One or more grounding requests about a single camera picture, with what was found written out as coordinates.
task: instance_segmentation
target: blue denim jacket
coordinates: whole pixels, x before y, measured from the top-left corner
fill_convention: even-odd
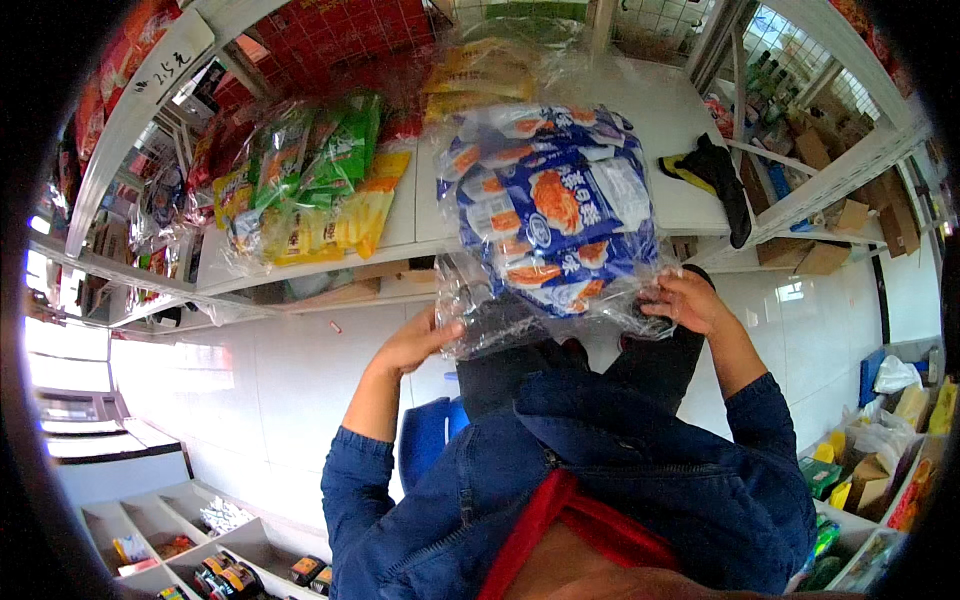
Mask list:
[[[331,598],[472,598],[553,468],[670,542],[711,588],[782,593],[816,537],[793,421],[763,375],[727,401],[734,443],[595,373],[534,375],[461,431],[394,505],[393,445],[337,432],[326,457]]]

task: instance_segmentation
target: green box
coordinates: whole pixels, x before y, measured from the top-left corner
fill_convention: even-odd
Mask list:
[[[824,499],[824,492],[840,479],[843,468],[832,463],[818,461],[809,456],[800,459],[800,472],[804,474],[810,494],[818,500]]]

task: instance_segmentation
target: floor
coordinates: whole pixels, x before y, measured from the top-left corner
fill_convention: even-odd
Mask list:
[[[856,408],[859,360],[879,348],[870,261],[831,276],[717,275],[784,390],[799,450]],[[182,440],[194,474],[271,513],[324,527],[324,456],[356,381],[422,304],[377,306],[186,332],[165,344],[115,341],[115,377],[133,415]],[[331,322],[343,331],[338,333]],[[580,331],[591,366],[613,360],[615,331]],[[401,385],[401,410],[456,396],[452,363],[430,358]],[[730,437],[704,348],[679,417]],[[391,492],[402,496],[394,477]]]

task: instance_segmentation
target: jacket sleeve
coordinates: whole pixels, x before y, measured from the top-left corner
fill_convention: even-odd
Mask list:
[[[797,435],[780,386],[767,372],[727,400],[733,441],[796,462]]]
[[[394,508],[388,495],[394,445],[340,427],[326,455],[321,490],[333,561]]]

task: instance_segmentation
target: person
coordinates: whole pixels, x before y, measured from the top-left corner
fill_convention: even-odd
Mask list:
[[[553,340],[458,363],[470,425],[396,505],[400,378],[464,328],[428,307],[391,337],[324,465],[331,598],[783,593],[816,538],[786,402],[706,273],[657,284],[636,307],[673,336],[603,374]],[[732,442],[676,417],[705,340]]]

